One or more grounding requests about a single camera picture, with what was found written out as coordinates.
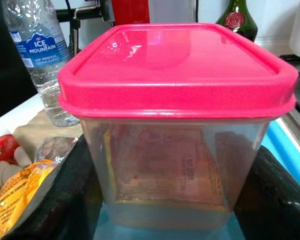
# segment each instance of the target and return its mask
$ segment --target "green glass bottle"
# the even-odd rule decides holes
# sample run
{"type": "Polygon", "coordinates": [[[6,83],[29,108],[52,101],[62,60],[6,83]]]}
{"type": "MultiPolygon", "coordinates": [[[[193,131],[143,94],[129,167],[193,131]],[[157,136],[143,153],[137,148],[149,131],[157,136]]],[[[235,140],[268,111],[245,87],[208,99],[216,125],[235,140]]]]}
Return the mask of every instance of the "green glass bottle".
{"type": "Polygon", "coordinates": [[[230,0],[216,23],[251,41],[256,39],[258,27],[248,11],[246,0],[230,0]]]}

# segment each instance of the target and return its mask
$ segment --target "white wall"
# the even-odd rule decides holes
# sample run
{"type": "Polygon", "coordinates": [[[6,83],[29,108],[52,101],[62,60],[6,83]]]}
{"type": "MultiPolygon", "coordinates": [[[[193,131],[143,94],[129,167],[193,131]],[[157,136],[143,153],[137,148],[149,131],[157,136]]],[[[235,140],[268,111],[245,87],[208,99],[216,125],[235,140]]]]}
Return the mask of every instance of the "white wall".
{"type": "MultiPolygon", "coordinates": [[[[288,54],[288,46],[297,6],[300,0],[246,0],[249,11],[258,26],[256,42],[276,54],[288,54]]],[[[56,9],[66,9],[64,0],[52,0],[56,9]]],[[[72,8],[91,5],[85,0],[69,0],[72,8]]],[[[226,9],[229,0],[199,0],[199,22],[214,23],[226,9]]],[[[61,24],[69,40],[69,24],[61,24]]],[[[83,48],[110,28],[101,18],[81,21],[79,47],[83,48]]]]}

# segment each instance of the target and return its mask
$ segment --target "blue surface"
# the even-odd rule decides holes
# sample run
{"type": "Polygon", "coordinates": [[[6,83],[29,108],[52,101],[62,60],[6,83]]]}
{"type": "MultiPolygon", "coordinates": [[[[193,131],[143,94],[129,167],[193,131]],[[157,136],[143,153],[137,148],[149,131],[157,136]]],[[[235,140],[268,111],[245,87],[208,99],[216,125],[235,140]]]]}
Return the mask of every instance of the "blue surface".
{"type": "MultiPolygon", "coordinates": [[[[261,143],[300,184],[300,153],[277,122],[270,123],[261,143]]],[[[107,207],[101,209],[94,240],[244,240],[236,216],[216,231],[203,230],[153,230],[119,226],[108,216],[107,207]]]]}

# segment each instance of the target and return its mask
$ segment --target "red apple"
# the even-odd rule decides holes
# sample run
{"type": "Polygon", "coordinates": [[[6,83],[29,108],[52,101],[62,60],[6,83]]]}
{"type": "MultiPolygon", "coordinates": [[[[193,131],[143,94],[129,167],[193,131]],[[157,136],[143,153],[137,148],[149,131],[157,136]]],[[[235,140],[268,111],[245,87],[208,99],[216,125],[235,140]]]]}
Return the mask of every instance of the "red apple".
{"type": "Polygon", "coordinates": [[[14,153],[19,143],[12,134],[5,134],[0,136],[0,161],[6,161],[9,164],[17,165],[14,153]]]}

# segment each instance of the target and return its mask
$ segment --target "transparent container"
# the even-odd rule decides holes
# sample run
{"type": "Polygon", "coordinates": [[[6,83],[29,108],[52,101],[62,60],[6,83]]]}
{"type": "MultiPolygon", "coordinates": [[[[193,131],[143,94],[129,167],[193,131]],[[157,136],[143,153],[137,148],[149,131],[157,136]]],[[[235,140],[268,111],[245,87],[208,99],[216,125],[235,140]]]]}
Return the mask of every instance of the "transparent container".
{"type": "Polygon", "coordinates": [[[116,26],[60,71],[112,220],[216,229],[236,204],[295,68],[215,24],[116,26]]]}

